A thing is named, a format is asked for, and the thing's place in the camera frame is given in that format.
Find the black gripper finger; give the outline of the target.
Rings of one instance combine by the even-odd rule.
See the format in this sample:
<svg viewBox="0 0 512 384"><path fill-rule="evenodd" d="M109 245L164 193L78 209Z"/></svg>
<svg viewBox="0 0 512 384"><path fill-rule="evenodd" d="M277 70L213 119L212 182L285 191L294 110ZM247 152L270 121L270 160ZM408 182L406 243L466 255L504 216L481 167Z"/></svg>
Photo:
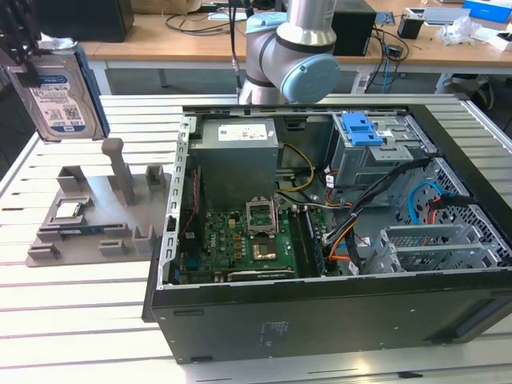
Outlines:
<svg viewBox="0 0 512 384"><path fill-rule="evenodd" d="M18 80L24 87L40 87L38 73L32 59L39 56L38 42L41 39L40 25L32 1L14 1L16 48L21 71Z"/></svg>
<svg viewBox="0 0 512 384"><path fill-rule="evenodd" d="M23 1L1 1L1 65L18 66L24 56Z"/></svg>

